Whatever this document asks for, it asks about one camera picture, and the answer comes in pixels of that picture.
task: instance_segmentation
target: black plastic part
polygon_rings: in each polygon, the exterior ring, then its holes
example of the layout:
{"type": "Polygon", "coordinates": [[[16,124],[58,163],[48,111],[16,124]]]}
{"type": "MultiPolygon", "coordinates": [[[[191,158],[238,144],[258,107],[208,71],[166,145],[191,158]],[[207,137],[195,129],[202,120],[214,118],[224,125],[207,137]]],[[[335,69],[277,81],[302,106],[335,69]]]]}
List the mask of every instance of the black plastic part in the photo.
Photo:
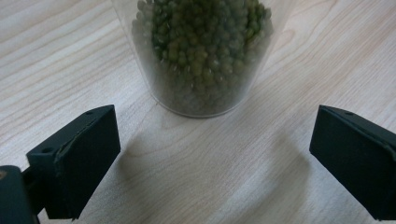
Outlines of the black plastic part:
{"type": "Polygon", "coordinates": [[[37,224],[20,168],[0,166],[0,223],[37,224]]]}
{"type": "Polygon", "coordinates": [[[31,167],[23,171],[22,175],[33,213],[38,214],[44,208],[44,201],[42,200],[43,195],[45,195],[44,186],[38,179],[34,178],[31,167]]]}
{"type": "Polygon", "coordinates": [[[396,219],[396,134],[321,105],[310,152],[375,219],[396,219]]]}
{"type": "Polygon", "coordinates": [[[113,105],[87,111],[27,153],[49,218],[78,218],[119,153],[113,105]]]}

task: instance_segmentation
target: transparent container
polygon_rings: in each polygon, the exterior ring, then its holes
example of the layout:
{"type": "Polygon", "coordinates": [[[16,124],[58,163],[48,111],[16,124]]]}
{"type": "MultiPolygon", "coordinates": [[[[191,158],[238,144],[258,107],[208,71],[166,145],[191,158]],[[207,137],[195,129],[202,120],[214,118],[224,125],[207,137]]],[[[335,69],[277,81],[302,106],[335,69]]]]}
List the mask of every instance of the transparent container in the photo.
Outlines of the transparent container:
{"type": "Polygon", "coordinates": [[[236,107],[295,0],[112,0],[154,98],[180,115],[236,107]]]}

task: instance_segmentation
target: wooden table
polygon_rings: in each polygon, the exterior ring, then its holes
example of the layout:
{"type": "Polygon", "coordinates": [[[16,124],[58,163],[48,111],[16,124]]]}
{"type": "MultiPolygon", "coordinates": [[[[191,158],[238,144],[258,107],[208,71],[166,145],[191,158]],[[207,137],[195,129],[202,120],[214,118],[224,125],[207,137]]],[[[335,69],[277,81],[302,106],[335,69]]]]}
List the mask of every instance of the wooden table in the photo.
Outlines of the wooden table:
{"type": "Polygon", "coordinates": [[[396,1],[300,1],[246,101],[214,119],[156,104],[110,1],[4,0],[0,27],[0,164],[25,169],[116,107],[121,154],[73,223],[375,223],[308,148],[321,104],[396,132],[396,1]]]}

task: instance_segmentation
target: pea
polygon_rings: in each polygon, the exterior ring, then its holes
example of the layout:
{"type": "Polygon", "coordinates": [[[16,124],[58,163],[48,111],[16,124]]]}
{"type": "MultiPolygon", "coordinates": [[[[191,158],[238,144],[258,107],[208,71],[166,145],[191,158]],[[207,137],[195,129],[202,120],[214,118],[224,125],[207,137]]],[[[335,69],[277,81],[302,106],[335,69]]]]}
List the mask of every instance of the pea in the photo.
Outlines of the pea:
{"type": "Polygon", "coordinates": [[[158,5],[154,5],[152,7],[152,10],[153,10],[155,15],[161,15],[161,13],[163,12],[163,9],[160,6],[158,6],[158,5]]]}
{"type": "Polygon", "coordinates": [[[197,92],[199,94],[205,94],[205,85],[202,83],[199,83],[197,85],[195,85],[195,89],[197,90],[197,92]]]}
{"type": "Polygon", "coordinates": [[[168,57],[170,61],[177,62],[177,50],[169,49],[168,57]]]}
{"type": "Polygon", "coordinates": [[[226,57],[230,55],[230,50],[226,47],[222,47],[218,50],[219,57],[226,57]]]}
{"type": "Polygon", "coordinates": [[[204,20],[201,17],[197,17],[194,20],[194,26],[195,27],[200,27],[204,24],[204,20]]]}
{"type": "Polygon", "coordinates": [[[260,25],[256,21],[250,21],[248,24],[249,28],[252,29],[255,33],[260,31],[260,25]]]}
{"type": "Polygon", "coordinates": [[[168,51],[167,50],[164,50],[163,51],[163,59],[168,59],[168,51]]]}
{"type": "Polygon", "coordinates": [[[207,52],[204,49],[200,49],[195,51],[195,58],[202,58],[206,59],[207,58],[207,52]]]}
{"type": "Polygon", "coordinates": [[[147,20],[152,20],[152,18],[153,18],[153,13],[152,13],[152,10],[148,9],[148,7],[149,7],[149,6],[146,6],[146,7],[145,7],[145,11],[144,11],[145,18],[146,18],[147,20]]]}
{"type": "Polygon", "coordinates": [[[221,72],[225,75],[230,75],[233,73],[233,66],[230,63],[223,63],[221,65],[221,72]]]}
{"type": "Polygon", "coordinates": [[[228,43],[228,46],[231,50],[233,51],[238,51],[239,49],[241,49],[241,45],[240,45],[240,41],[238,40],[232,40],[228,43]]]}
{"type": "Polygon", "coordinates": [[[233,61],[233,70],[237,73],[242,72],[244,70],[244,63],[241,60],[233,61]]]}
{"type": "Polygon", "coordinates": [[[224,75],[223,75],[222,73],[216,73],[216,74],[215,74],[215,80],[216,80],[218,83],[223,83],[223,82],[225,82],[224,75]]]}
{"type": "Polygon", "coordinates": [[[212,81],[213,77],[214,77],[212,70],[210,70],[210,68],[204,68],[202,75],[203,75],[204,81],[206,81],[206,82],[212,81]]]}
{"type": "Polygon", "coordinates": [[[231,38],[231,36],[230,36],[230,34],[228,32],[221,33],[220,37],[221,37],[222,40],[225,40],[225,41],[227,41],[227,40],[229,40],[231,38]]]}
{"type": "Polygon", "coordinates": [[[143,10],[145,9],[145,6],[146,6],[146,2],[145,2],[145,1],[139,0],[139,1],[137,2],[137,8],[138,8],[139,10],[143,11],[143,10]]]}
{"type": "Polygon", "coordinates": [[[264,10],[264,18],[268,21],[272,16],[271,8],[267,8],[264,10]]]}
{"type": "Polygon", "coordinates": [[[216,45],[210,45],[210,46],[206,47],[206,51],[209,54],[215,54],[217,52],[217,50],[218,50],[218,47],[216,45]]]}
{"type": "Polygon", "coordinates": [[[200,76],[202,73],[202,65],[198,62],[193,62],[191,64],[191,71],[195,76],[200,76]]]}
{"type": "Polygon", "coordinates": [[[169,31],[169,27],[168,24],[163,24],[160,26],[160,28],[158,28],[158,33],[161,35],[167,35],[169,31]]]}
{"type": "Polygon", "coordinates": [[[187,58],[186,58],[186,56],[179,57],[177,62],[178,62],[178,65],[180,65],[180,66],[185,66],[185,65],[187,64],[187,58]]]}
{"type": "Polygon", "coordinates": [[[253,36],[254,36],[254,30],[251,28],[247,28],[245,33],[245,39],[250,39],[253,36]]]}
{"type": "Polygon", "coordinates": [[[210,69],[213,71],[218,71],[220,68],[220,61],[216,57],[211,57],[208,59],[208,64],[210,69]]]}
{"type": "Polygon", "coordinates": [[[138,21],[143,21],[145,19],[145,15],[143,14],[143,12],[139,11],[136,13],[136,18],[138,21]]]}
{"type": "Polygon", "coordinates": [[[193,37],[190,38],[190,44],[191,45],[196,46],[196,45],[198,45],[198,43],[199,43],[199,39],[198,39],[197,36],[193,36],[193,37]]]}
{"type": "Polygon", "coordinates": [[[212,35],[211,34],[203,34],[201,36],[202,43],[205,45],[210,45],[212,42],[212,35]]]}

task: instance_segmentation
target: glass jar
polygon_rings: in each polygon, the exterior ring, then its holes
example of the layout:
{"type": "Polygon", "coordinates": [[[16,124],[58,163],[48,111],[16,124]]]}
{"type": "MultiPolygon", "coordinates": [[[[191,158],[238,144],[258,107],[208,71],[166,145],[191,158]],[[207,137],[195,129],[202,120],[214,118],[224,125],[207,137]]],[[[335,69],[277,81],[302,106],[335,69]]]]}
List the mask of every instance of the glass jar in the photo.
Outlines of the glass jar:
{"type": "Polygon", "coordinates": [[[112,0],[154,98],[209,118],[247,95],[294,0],[112,0]]]}

